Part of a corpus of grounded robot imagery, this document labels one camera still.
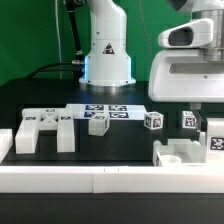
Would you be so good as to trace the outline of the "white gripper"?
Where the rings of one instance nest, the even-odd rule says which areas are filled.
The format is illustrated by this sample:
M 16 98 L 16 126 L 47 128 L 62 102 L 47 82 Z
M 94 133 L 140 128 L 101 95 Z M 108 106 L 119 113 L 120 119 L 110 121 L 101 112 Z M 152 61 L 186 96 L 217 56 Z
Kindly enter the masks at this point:
M 148 95 L 158 102 L 190 102 L 200 132 L 200 103 L 224 102 L 224 62 L 205 61 L 202 50 L 162 50 L 151 66 Z

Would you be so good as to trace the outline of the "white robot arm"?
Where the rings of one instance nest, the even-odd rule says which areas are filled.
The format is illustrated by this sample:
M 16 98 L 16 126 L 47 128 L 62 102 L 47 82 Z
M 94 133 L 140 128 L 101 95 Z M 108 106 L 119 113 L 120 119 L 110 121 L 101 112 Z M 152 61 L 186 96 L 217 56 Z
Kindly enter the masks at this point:
M 202 103 L 224 102 L 224 0 L 166 0 L 191 20 L 162 32 L 162 50 L 152 61 L 148 95 L 159 102 L 189 102 L 194 113 Z M 126 53 L 124 10 L 113 0 L 64 0 L 67 12 L 88 5 L 91 50 L 84 55 L 75 43 L 76 57 L 84 65 L 81 85 L 97 90 L 133 85 L 131 58 Z

